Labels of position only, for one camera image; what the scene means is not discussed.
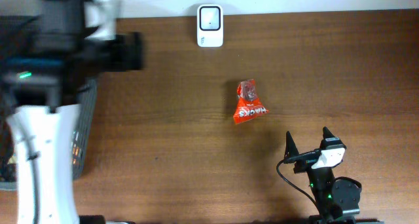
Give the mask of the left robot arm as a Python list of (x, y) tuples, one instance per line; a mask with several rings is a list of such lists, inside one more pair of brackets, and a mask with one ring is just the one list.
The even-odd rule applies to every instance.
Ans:
[(105, 72), (142, 67), (141, 36), (118, 34), (120, 0), (40, 0), (38, 16), (1, 17), (1, 99), (17, 158), (19, 223), (105, 223), (80, 215), (73, 150), (82, 95)]

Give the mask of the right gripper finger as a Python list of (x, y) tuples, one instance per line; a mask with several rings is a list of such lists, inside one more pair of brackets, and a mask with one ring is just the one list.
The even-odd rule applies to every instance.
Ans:
[(328, 127), (324, 126), (323, 127), (323, 138), (325, 140), (328, 140), (328, 139), (335, 139), (336, 137), (331, 133), (331, 131), (328, 129)]
[(299, 156), (299, 151), (297, 149), (297, 146), (293, 140), (293, 137), (290, 131), (287, 131), (285, 134), (284, 161), (292, 162), (297, 156)]

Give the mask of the red Hacks candy bag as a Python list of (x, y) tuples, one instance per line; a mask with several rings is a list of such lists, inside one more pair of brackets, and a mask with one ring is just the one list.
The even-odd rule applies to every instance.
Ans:
[(235, 124), (250, 121), (269, 113), (260, 101), (254, 79), (241, 81), (237, 87), (238, 103), (233, 119)]

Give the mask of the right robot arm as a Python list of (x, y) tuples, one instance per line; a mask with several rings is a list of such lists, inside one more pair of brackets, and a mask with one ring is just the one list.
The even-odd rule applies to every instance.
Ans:
[[(346, 146), (323, 127), (323, 139), (317, 149), (300, 153), (290, 132), (286, 132), (284, 158), (276, 165), (278, 175), (290, 186), (307, 196), (318, 214), (311, 215), (307, 223), (380, 223), (377, 219), (356, 219), (360, 214), (359, 201), (362, 185), (349, 177), (336, 177), (333, 168), (343, 162)], [(283, 164), (293, 164), (293, 172), (308, 176), (309, 195), (280, 172)]]

